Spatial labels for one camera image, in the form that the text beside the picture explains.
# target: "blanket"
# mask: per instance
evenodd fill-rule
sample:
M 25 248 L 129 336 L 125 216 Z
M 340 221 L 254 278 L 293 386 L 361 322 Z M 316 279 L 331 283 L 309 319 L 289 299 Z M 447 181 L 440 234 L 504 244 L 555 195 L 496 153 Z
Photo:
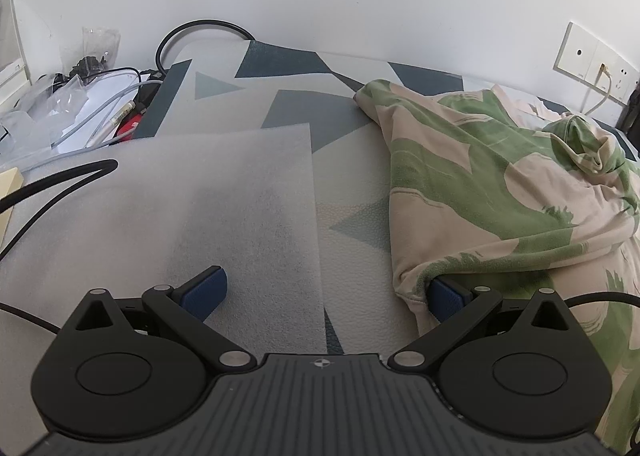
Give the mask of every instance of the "blanket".
M 424 332 L 425 288 L 455 274 L 507 298 L 639 294 L 639 170 L 618 141 L 577 114 L 517 106 L 500 87 L 423 96 L 376 80 L 354 96 L 391 154 L 393 286 Z M 542 119 L 542 129 L 527 127 Z M 612 376 L 596 434 L 626 452 L 640 411 L 640 311 L 572 309 Z

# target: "gray cable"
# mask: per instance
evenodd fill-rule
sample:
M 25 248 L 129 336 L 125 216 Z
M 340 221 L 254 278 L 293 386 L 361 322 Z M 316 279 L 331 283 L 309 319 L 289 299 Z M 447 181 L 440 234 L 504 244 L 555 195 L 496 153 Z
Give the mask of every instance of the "gray cable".
M 93 119 L 98 113 L 100 113 L 102 110 L 104 110 L 109 104 L 114 102 L 114 100 L 119 99 L 123 95 L 126 95 L 130 91 L 133 91 L 133 90 L 135 90 L 136 88 L 138 88 L 140 86 L 146 86 L 147 84 L 162 84 L 162 81 L 161 80 L 157 80 L 157 79 L 151 79 L 151 80 L 147 80 L 147 81 L 137 82 L 135 84 L 132 84 L 128 88 L 125 88 L 124 90 L 116 93 L 113 97 L 111 97 L 106 103 L 102 104 L 97 110 L 95 110 L 93 113 L 91 113 L 91 115 L 89 115 L 81 123 L 79 123 L 78 125 L 74 126 L 74 128 L 71 131 L 69 131 L 68 133 L 65 133 L 57 141 L 55 141 L 53 144 L 51 144 L 51 147 L 60 146 L 60 144 L 62 144 L 64 141 L 66 141 L 71 135 L 73 135 L 76 131 L 78 131 L 78 129 L 80 129 L 87 122 L 89 122 L 91 119 Z
M 120 142 L 124 137 L 128 137 L 129 135 L 131 135 L 135 130 L 136 130 L 135 128 L 130 129 L 129 131 L 127 131 L 126 133 L 123 133 L 122 135 L 118 135 L 117 137 L 114 137 L 113 139 L 109 139 L 108 141 L 104 141 L 100 144 L 94 144 L 94 146 L 83 147 L 82 149 L 76 149 L 76 151 L 68 151 L 66 153 L 60 153 L 59 155 L 56 155 L 54 157 L 49 157 L 49 159 L 44 159 L 43 161 L 38 162 L 35 165 L 32 165 L 31 167 L 25 169 L 23 173 L 26 173 L 27 171 L 31 171 L 32 169 L 36 169 L 37 167 L 42 167 L 43 165 L 47 165 L 49 162 L 53 162 L 54 160 L 68 159 L 68 157 L 75 157 L 80 153 L 88 153 L 89 151 L 95 151 L 96 149 L 100 149 L 101 147 L 109 146 L 110 144 L 115 144 L 116 142 Z
M 111 114 L 111 112 L 110 112 L 110 111 L 106 111 L 106 112 L 104 112 L 104 117 L 102 117 L 102 120 L 100 121 L 100 124 L 98 124 L 97 128 L 95 128 L 95 129 L 94 129 L 94 132 L 93 132 L 93 133 L 91 134 L 91 136 L 89 137 L 89 141 L 95 137 L 95 134 L 96 134 L 96 133 L 100 133 L 100 131 L 102 130 L 102 127 L 104 126 L 104 123 L 105 123 L 105 122 L 107 122 L 107 119 L 109 118 L 109 115 L 110 115 L 110 114 Z

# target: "plastic bag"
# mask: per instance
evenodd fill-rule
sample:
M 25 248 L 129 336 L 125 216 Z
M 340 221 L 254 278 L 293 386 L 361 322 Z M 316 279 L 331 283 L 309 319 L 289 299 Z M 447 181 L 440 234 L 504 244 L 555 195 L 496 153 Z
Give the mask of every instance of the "plastic bag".
M 54 76 L 45 76 L 37 80 L 30 92 L 20 99 L 16 108 L 27 113 L 38 123 L 38 128 L 48 130 L 50 144 L 62 137 L 64 129 L 76 121 L 82 106 L 89 100 L 77 75 L 54 93 L 53 79 Z
M 49 130 L 36 123 L 24 111 L 12 111 L 0 117 L 0 172 L 28 167 L 51 156 Z
M 83 61 L 89 74 L 113 68 L 119 46 L 120 33 L 117 30 L 82 27 Z
M 44 108 L 46 101 L 53 93 L 53 83 L 56 80 L 56 74 L 47 74 L 40 77 L 27 90 L 15 106 L 15 110 L 24 112 L 37 111 L 37 108 Z

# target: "black power cord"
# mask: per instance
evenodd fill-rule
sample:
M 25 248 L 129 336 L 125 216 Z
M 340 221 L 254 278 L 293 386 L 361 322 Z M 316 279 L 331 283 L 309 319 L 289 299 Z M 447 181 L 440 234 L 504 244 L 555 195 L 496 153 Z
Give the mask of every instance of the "black power cord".
M 133 68 L 132 66 L 123 66 L 122 68 L 111 68 L 110 70 L 93 72 L 92 74 L 89 74 L 85 77 L 80 77 L 80 80 L 87 83 L 87 82 L 91 82 L 92 80 L 94 80 L 96 77 L 99 77 L 100 75 L 113 74 L 114 72 L 135 72 L 135 74 L 138 76 L 138 82 L 142 82 L 142 74 L 140 74 L 140 71 L 137 70 L 136 68 Z M 55 91 L 58 88 L 64 86 L 70 80 L 71 78 L 63 77 L 62 80 L 53 83 L 51 87 L 53 91 Z
M 135 72 L 135 74 L 138 76 L 138 82 L 142 82 L 142 75 L 140 75 L 140 70 L 138 70 L 137 68 L 133 68 L 132 66 L 123 66 L 122 68 L 111 68 L 110 70 L 102 70 L 101 72 L 94 72 L 93 74 L 89 74 L 86 77 L 83 77 L 82 80 L 85 82 L 87 81 L 90 82 L 100 75 L 112 74 L 113 72 L 127 72 L 127 71 Z
M 158 46 L 158 51 L 156 51 L 156 67 L 158 67 L 158 70 L 162 74 L 162 77 L 166 76 L 166 70 L 162 66 L 162 51 L 164 50 L 164 47 L 166 46 L 166 44 L 171 40 L 172 37 L 175 36 L 175 34 L 178 34 L 179 32 L 182 32 L 183 30 L 186 30 L 186 29 L 191 29 L 193 27 L 200 27 L 200 26 L 223 27 L 225 29 L 229 29 L 229 30 L 233 30 L 234 32 L 237 32 L 246 40 L 250 40 L 250 41 L 255 40 L 255 38 L 249 32 L 244 30 L 242 27 L 238 27 L 233 23 L 224 22 L 221 20 L 195 20 L 189 23 L 185 23 L 183 25 L 180 25 L 179 27 L 176 27 L 171 32 L 169 32 L 165 36 L 164 40 L 162 40 L 162 42 Z
M 583 293 L 582 295 L 576 295 L 575 297 L 565 299 L 564 303 L 568 308 L 573 308 L 574 306 L 587 305 L 588 303 L 601 303 L 604 301 L 626 303 L 627 305 L 637 306 L 640 308 L 640 297 L 624 292 Z
M 68 196 L 74 191 L 77 191 L 81 187 L 84 187 L 88 183 L 95 181 L 99 178 L 102 178 L 105 175 L 108 175 L 112 171 L 114 171 L 118 166 L 118 162 L 116 160 L 99 160 L 98 162 L 86 163 L 83 165 L 78 165 L 77 167 L 72 167 L 70 169 L 66 169 L 65 171 L 60 171 L 59 173 L 54 173 L 53 175 L 46 176 L 45 178 L 41 178 L 40 180 L 36 180 L 31 182 L 30 184 L 25 185 L 24 187 L 18 189 L 17 191 L 8 194 L 4 198 L 0 199 L 0 214 L 4 211 L 10 209 L 14 205 L 22 202 L 28 197 L 33 196 L 34 194 L 38 194 L 39 192 L 46 191 L 60 183 L 73 180 L 74 178 L 78 178 L 78 176 L 89 175 L 86 178 L 76 182 L 73 185 L 70 185 L 64 191 L 60 192 L 60 194 L 53 197 L 49 200 L 44 207 L 42 207 L 34 216 L 20 229 L 20 231 L 12 238 L 12 240 L 6 245 L 6 247 L 0 252 L 0 261 L 4 259 L 4 257 L 9 253 L 12 247 L 20 240 L 22 236 L 24 236 L 25 232 L 30 229 L 30 227 L 36 223 L 38 218 L 40 218 L 47 210 L 53 207 L 57 202 L 62 200 L 65 196 Z M 58 326 L 51 324 L 50 322 L 44 321 L 44 319 L 40 319 L 28 312 L 20 310 L 18 308 L 14 308 L 13 306 L 6 305 L 5 303 L 0 303 L 0 310 L 9 312 L 13 315 L 16 315 L 26 321 L 30 321 L 37 326 L 40 326 L 44 329 L 49 330 L 52 333 L 57 334 L 60 331 Z

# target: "wall outlet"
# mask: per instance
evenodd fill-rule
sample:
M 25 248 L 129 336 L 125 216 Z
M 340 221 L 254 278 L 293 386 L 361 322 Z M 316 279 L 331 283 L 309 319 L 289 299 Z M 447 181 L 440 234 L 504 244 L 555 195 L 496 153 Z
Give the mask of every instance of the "wall outlet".
M 607 65 L 611 74 L 610 96 L 626 104 L 638 83 L 638 71 L 582 27 L 569 23 L 556 59 L 556 68 L 607 93 L 609 78 L 602 71 L 603 64 Z
M 620 59 L 620 56 L 610 49 L 609 46 L 601 42 L 598 43 L 593 58 L 591 59 L 587 75 L 584 76 L 584 81 L 607 93 L 609 78 L 607 78 L 600 69 L 603 64 L 606 64 L 611 72 L 613 65 L 617 64 Z
M 626 89 L 631 82 L 633 72 L 635 72 L 634 68 L 622 58 L 619 58 L 618 62 L 615 62 L 613 66 L 609 66 L 609 73 L 611 74 L 611 96 L 614 99 L 625 102 L 623 99 L 626 94 Z
M 556 68 L 584 79 L 599 41 L 575 23 L 569 23 L 556 59 Z

